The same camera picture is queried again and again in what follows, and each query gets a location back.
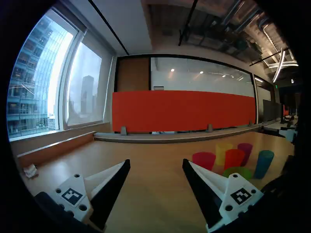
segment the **plastic cup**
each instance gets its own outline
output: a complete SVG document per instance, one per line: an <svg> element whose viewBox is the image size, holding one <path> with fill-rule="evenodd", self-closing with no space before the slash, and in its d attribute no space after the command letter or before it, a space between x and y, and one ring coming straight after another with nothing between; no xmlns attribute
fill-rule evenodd
<svg viewBox="0 0 311 233"><path fill-rule="evenodd" d="M270 167L273 157L274 153L272 151L264 150L259 152L254 178L256 179L264 178L265 174L267 173Z"/></svg>
<svg viewBox="0 0 311 233"><path fill-rule="evenodd" d="M217 143L215 163L219 166L223 166L225 164L226 151L232 148L233 148L233 145L230 143Z"/></svg>
<svg viewBox="0 0 311 233"><path fill-rule="evenodd" d="M243 150L245 153L244 159L241 163L241 167L243 167L247 164L247 161L248 161L250 154L252 152L252 149L253 149L253 145L249 144L249 143L240 143L240 144L238 144L238 149Z"/></svg>
<svg viewBox="0 0 311 233"><path fill-rule="evenodd" d="M252 172L245 167L230 167L224 171L222 176L228 178L229 175L231 175L232 173L238 173L241 176L243 176L244 179L246 179L246 180L249 180L252 177Z"/></svg>
<svg viewBox="0 0 311 233"><path fill-rule="evenodd" d="M224 170L230 167L240 167L244 157L245 153L243 150L239 149L227 150Z"/></svg>
<svg viewBox="0 0 311 233"><path fill-rule="evenodd" d="M211 152L198 152L192 155L192 162L211 171L214 166L215 158L215 154Z"/></svg>

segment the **red partition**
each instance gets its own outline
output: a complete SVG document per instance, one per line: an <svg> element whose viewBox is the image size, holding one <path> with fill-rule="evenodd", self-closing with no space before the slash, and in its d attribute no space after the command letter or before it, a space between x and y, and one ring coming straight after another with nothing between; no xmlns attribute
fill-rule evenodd
<svg viewBox="0 0 311 233"><path fill-rule="evenodd" d="M216 92L151 90L114 92L112 129L183 131L255 122L255 98Z"/></svg>

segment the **purple cup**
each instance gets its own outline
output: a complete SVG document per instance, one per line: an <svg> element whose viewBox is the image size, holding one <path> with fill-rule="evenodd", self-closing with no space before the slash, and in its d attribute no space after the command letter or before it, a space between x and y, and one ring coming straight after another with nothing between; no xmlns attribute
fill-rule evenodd
<svg viewBox="0 0 311 233"><path fill-rule="evenodd" d="M244 159L241 163L241 167L243 167L247 164L247 161L250 157L250 153L252 152L252 149L253 149L253 145L249 143L240 143L238 144L238 149L243 150L245 153Z"/></svg>

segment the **ceiling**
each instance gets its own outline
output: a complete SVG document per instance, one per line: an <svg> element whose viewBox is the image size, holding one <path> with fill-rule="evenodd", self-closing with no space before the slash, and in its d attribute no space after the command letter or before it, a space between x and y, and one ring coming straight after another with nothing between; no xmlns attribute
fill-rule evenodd
<svg viewBox="0 0 311 233"><path fill-rule="evenodd" d="M72 4L85 20L110 44L118 56L126 52L87 0L64 0ZM123 43L129 54L151 53L152 46L145 18L145 11L140 0L93 0L102 15Z"/></svg>
<svg viewBox="0 0 311 233"><path fill-rule="evenodd" d="M69 1L72 8L115 50L116 55L126 56L116 37L87 0L62 1ZM177 45L179 38L176 35L184 30L193 4L193 0L93 2L130 55L152 53L152 34L158 31L176 40ZM253 0L199 0L186 29L181 46L192 44L198 48L209 48L247 64L277 53L261 62L270 78L273 78L276 68L269 68L268 65L278 63L280 50L288 47L276 26ZM294 60L290 50L287 50L284 61ZM289 79L293 70L297 70L297 67L292 68L283 68L279 80Z"/></svg>
<svg viewBox="0 0 311 233"><path fill-rule="evenodd" d="M227 25L220 26L236 2L241 4L241 7L230 18ZM162 33L166 35L169 35L172 30L183 30L192 3L193 0L148 0L153 27L161 28ZM253 21L251 18L249 24L246 22L248 25L243 30L235 32L252 13L256 18ZM275 25L266 18L265 13L252 0L199 0L189 23L190 35L184 42L220 50L250 63L279 52L281 48L287 48ZM265 32L258 26L263 19L266 19ZM241 50L239 47L245 42L249 44L250 49L238 53L237 50ZM267 62L276 63L279 58L280 56L277 55Z"/></svg>

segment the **skyscraper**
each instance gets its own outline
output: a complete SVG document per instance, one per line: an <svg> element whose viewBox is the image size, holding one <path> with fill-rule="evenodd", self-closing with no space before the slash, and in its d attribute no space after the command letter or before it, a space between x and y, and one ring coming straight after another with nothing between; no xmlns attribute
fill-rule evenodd
<svg viewBox="0 0 311 233"><path fill-rule="evenodd" d="M34 27L15 63L7 99L9 137L46 132L47 97L57 52L67 31L47 16Z"/></svg>
<svg viewBox="0 0 311 233"><path fill-rule="evenodd" d="M81 114L93 112L94 78L90 75L83 77L81 89Z"/></svg>

